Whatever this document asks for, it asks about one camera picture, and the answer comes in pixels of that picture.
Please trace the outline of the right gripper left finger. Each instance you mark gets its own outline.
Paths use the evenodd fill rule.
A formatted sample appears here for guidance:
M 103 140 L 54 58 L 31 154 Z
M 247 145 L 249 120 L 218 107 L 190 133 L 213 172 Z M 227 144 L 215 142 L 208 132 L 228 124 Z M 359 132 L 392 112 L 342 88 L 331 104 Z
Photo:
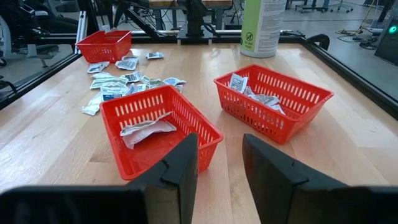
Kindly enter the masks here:
M 192 224 L 198 178 L 198 135 L 181 140 L 126 186 L 126 224 Z

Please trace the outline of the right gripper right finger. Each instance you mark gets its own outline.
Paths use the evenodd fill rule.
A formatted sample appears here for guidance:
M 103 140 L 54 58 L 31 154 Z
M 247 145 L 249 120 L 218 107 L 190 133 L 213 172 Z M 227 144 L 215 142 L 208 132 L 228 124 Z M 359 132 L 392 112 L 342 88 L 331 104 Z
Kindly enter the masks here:
M 243 135 L 246 178 L 262 224 L 327 224 L 330 191 L 347 185 L 252 134 Z

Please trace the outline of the red plastic slotted basket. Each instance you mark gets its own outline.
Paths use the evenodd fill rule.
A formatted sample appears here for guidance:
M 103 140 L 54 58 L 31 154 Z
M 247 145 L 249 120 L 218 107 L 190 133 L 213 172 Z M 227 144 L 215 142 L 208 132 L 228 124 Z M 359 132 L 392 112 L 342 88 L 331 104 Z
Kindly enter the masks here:
M 120 176 L 132 180 L 169 153 L 191 133 L 198 134 L 198 170 L 210 165 L 217 144 L 223 135 L 175 87 L 165 85 L 132 95 L 104 101 L 101 115 Z M 163 120 L 177 129 L 169 133 L 154 133 L 137 143 L 126 146 L 120 132 L 126 126 L 153 121 L 165 113 Z
M 255 94 L 276 96 L 282 112 L 232 89 L 232 74 L 248 79 Z M 333 92 L 252 64 L 214 79 L 221 107 L 273 141 L 284 144 L 318 114 Z
M 130 30 L 99 30 L 76 43 L 76 46 L 88 63 L 115 63 L 130 51 L 131 37 Z

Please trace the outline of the green striped white packet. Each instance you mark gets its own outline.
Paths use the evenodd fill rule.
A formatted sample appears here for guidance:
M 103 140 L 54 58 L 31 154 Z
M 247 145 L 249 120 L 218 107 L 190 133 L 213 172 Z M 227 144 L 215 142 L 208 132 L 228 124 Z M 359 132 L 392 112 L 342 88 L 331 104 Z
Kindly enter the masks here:
M 127 136 L 123 136 L 123 141 L 127 148 L 134 149 L 134 146 L 143 141 L 145 138 L 149 137 L 154 133 L 169 133 L 172 131 L 176 131 L 177 128 L 169 123 L 168 121 L 157 121 L 156 123 L 134 131 L 132 134 L 128 134 Z
M 113 86 L 124 88 L 126 87 L 127 82 L 128 79 L 123 77 L 99 78 L 93 80 L 92 84 L 90 85 L 90 89 L 93 90 L 101 87 L 113 87 Z
M 166 116 L 168 116 L 168 115 L 170 115 L 170 114 L 172 114 L 171 111 L 169 111 L 169 112 L 167 112 L 167 113 L 165 113 L 165 114 L 160 115 L 160 116 L 159 116 L 157 119 L 155 119 L 155 120 L 147 120 L 147 121 L 143 121 L 143 122 L 138 123 L 138 124 L 127 125 L 127 126 L 125 126 L 124 128 L 122 128 L 122 130 L 121 130 L 121 132 L 120 132 L 120 136 L 127 136 L 127 135 L 130 135 L 130 134 L 132 134 L 132 133 L 138 131 L 138 130 L 142 130 L 142 129 L 146 128 L 146 127 L 149 127 L 149 126 L 155 124 L 156 122 L 160 121 L 162 118 L 164 118 L 164 117 L 166 117 Z
M 156 86 L 159 86 L 163 84 L 163 81 L 159 78 L 149 78 L 146 75 L 141 77 L 141 82 L 143 84 L 146 84 L 149 86 L 149 88 L 155 88 Z

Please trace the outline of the long plain white packet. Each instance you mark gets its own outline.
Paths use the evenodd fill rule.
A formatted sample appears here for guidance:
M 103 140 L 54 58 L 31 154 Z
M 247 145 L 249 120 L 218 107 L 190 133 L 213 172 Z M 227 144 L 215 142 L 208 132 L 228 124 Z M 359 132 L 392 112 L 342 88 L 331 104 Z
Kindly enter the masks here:
M 93 80 L 103 79 L 103 78 L 114 78 L 114 76 L 107 72 L 94 73 L 91 76 L 91 79 L 93 79 Z

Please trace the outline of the green white wipes canister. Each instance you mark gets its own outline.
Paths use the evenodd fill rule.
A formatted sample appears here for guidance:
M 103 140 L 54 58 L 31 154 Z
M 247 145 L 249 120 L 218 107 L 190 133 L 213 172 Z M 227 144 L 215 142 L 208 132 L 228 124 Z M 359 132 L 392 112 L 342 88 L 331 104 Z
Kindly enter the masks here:
M 273 57 L 277 51 L 287 0 L 245 0 L 240 53 Z

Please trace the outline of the wooden workbench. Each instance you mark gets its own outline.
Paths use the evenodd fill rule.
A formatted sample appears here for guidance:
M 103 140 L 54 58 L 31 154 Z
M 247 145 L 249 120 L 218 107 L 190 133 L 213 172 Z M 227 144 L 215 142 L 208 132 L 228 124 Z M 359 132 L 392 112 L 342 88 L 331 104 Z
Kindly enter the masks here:
M 214 11 L 215 18 L 212 19 L 212 24 L 215 25 L 216 30 L 223 28 L 223 18 L 225 10 L 231 9 L 233 6 L 233 0 L 201 0 L 202 3 L 208 8 Z M 177 0 L 149 0 L 149 9 L 153 10 L 155 14 L 155 26 L 156 29 L 163 29 L 163 17 L 168 16 L 168 12 L 171 11 L 171 23 L 173 28 L 177 28 Z

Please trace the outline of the black computer green light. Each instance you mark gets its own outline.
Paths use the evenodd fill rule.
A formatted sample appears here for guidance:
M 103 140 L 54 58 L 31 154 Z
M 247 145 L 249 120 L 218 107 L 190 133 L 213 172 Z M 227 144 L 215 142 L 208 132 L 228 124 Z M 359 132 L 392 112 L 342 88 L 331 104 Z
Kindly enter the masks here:
M 375 55 L 398 66 L 398 16 L 391 16 L 385 24 Z

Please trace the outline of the black office chair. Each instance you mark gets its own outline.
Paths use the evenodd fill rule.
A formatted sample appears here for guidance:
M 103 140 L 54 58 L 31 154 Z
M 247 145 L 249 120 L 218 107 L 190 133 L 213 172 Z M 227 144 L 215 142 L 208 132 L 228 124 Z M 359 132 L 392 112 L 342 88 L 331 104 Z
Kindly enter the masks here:
M 21 0 L 0 0 L 0 54 L 4 60 L 37 58 L 47 67 L 45 61 L 54 57 L 58 47 L 36 42 L 50 36 L 38 22 L 46 16 L 46 11 L 36 11 Z

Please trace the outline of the silver aluminium post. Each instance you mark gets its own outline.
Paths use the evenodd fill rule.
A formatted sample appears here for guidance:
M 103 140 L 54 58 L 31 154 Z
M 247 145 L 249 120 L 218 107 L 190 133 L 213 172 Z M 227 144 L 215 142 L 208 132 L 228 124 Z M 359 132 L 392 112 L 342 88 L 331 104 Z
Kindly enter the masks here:
M 78 29 L 76 32 L 76 44 L 86 37 L 87 25 L 88 25 L 88 18 L 86 14 L 87 14 L 86 11 L 80 11 L 79 20 L 78 20 Z

